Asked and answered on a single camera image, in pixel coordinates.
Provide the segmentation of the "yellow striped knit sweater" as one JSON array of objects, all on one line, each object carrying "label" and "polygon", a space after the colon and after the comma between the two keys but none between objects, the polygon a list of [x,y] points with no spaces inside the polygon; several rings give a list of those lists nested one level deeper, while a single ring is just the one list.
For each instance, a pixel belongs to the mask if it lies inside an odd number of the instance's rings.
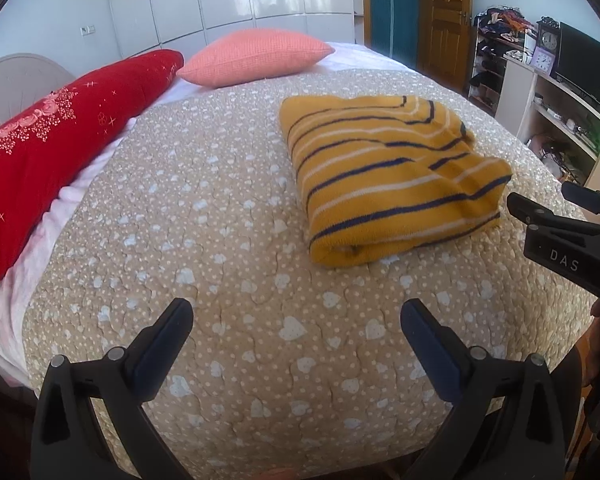
[{"label": "yellow striped knit sweater", "polygon": [[360,266],[496,226],[512,178],[456,113],[420,96],[293,96],[280,128],[309,255]]}]

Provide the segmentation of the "white shelf unit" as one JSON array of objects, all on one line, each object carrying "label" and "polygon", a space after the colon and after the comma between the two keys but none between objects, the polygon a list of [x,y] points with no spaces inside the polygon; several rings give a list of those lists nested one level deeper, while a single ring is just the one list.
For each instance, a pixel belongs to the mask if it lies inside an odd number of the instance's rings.
[{"label": "white shelf unit", "polygon": [[561,82],[506,55],[495,119],[518,140],[563,143],[580,181],[600,190],[600,112]]}]

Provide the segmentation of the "white fleece blanket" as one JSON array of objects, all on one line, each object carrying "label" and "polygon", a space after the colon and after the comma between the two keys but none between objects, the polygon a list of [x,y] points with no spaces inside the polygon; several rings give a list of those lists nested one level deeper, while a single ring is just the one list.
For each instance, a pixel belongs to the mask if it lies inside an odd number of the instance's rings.
[{"label": "white fleece blanket", "polygon": [[[343,42],[330,42],[335,53],[329,55],[309,73],[327,74],[337,70],[417,70],[387,58],[369,48]],[[176,77],[169,89],[149,107],[168,104],[209,89],[190,84]],[[131,118],[118,138],[112,141],[83,169],[69,185],[59,191],[50,210],[36,226],[22,254],[0,281],[0,376],[12,388],[31,388],[23,353],[22,323],[31,297],[50,261],[55,243],[67,222],[76,211],[93,180],[104,170],[124,136],[131,131],[137,117]]]}]

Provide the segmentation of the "black television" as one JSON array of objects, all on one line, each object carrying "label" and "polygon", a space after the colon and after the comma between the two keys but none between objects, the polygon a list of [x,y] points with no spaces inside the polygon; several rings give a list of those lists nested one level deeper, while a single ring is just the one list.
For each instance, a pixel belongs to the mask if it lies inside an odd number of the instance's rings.
[{"label": "black television", "polygon": [[600,42],[561,22],[553,77],[600,108]]}]

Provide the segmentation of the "purple alarm clock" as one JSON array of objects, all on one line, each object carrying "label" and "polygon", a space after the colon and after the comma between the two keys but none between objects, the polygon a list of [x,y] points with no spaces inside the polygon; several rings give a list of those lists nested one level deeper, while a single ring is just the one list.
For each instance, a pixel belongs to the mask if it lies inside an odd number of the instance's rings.
[{"label": "purple alarm clock", "polygon": [[541,47],[535,47],[530,65],[538,72],[550,75],[556,60],[556,54]]}]

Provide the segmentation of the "dark mantel clock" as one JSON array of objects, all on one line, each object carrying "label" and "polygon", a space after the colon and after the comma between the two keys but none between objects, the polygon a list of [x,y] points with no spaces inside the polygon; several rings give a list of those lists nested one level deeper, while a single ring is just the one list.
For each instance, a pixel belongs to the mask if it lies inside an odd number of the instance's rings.
[{"label": "dark mantel clock", "polygon": [[536,45],[552,55],[559,50],[560,24],[550,16],[542,16],[538,21],[538,38]]}]

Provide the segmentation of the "beige heart-patterned quilt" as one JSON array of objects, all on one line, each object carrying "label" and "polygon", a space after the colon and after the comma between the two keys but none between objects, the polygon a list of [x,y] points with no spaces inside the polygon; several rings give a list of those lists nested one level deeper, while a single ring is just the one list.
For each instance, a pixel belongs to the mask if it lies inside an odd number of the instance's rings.
[{"label": "beige heart-patterned quilt", "polygon": [[480,154],[509,163],[513,191],[580,214],[524,144],[418,73],[304,74],[146,110],[62,230],[24,316],[24,354],[39,389],[53,356],[98,359],[188,300],[193,330],[146,411],[198,479],[311,477],[423,448],[448,409],[400,329],[408,298],[468,344],[550,365],[591,322],[592,296],[529,261],[509,216],[366,266],[312,263],[278,121],[300,94],[440,102]]}]

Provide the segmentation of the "cluttered shoe rack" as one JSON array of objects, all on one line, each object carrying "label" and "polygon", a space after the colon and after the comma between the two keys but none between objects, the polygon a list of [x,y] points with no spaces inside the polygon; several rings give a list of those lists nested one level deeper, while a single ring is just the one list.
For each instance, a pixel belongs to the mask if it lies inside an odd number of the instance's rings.
[{"label": "cluttered shoe rack", "polygon": [[518,8],[490,6],[472,19],[469,75],[466,82],[468,100],[491,116],[498,109],[505,72],[506,58],[523,61],[531,48],[526,45],[535,26]]}]

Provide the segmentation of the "brown wooden door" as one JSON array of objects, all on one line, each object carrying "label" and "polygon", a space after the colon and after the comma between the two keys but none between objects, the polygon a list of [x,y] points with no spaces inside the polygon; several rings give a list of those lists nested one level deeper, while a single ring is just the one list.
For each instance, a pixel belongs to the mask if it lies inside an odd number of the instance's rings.
[{"label": "brown wooden door", "polygon": [[419,0],[418,70],[462,93],[468,75],[472,0]]}]

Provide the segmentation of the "red floral long pillow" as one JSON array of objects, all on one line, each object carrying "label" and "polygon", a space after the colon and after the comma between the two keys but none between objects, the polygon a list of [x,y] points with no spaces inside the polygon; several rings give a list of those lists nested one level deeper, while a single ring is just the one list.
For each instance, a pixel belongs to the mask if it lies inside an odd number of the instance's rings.
[{"label": "red floral long pillow", "polygon": [[151,51],[50,92],[0,127],[0,281],[59,191],[170,87],[180,52]]}]

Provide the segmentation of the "teal door curtain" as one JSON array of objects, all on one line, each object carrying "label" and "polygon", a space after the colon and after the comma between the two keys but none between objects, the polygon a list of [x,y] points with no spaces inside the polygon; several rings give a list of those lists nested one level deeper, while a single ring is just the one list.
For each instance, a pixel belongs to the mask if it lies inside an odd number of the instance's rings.
[{"label": "teal door curtain", "polygon": [[370,0],[370,47],[415,68],[419,0]]}]

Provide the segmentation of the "white bed headboard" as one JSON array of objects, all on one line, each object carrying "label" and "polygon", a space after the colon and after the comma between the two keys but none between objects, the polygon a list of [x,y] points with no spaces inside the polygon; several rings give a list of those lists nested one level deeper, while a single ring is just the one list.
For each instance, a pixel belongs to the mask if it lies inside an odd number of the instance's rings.
[{"label": "white bed headboard", "polygon": [[0,58],[0,125],[76,79],[58,63],[32,53]]}]

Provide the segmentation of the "pink knit pillow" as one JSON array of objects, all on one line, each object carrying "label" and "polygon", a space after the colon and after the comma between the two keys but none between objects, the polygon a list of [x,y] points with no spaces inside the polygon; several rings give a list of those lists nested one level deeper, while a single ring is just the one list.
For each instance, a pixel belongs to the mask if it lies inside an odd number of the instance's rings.
[{"label": "pink knit pillow", "polygon": [[223,88],[298,74],[334,52],[326,42],[302,32],[243,29],[197,52],[178,70],[178,76],[197,86]]}]

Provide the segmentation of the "white wall socket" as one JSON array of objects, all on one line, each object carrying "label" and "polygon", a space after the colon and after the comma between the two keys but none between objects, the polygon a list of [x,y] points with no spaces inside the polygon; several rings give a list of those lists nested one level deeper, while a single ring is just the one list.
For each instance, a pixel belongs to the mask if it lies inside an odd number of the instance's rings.
[{"label": "white wall socket", "polygon": [[80,28],[80,32],[82,36],[90,36],[93,35],[95,32],[95,27],[90,25],[90,26],[82,26]]}]

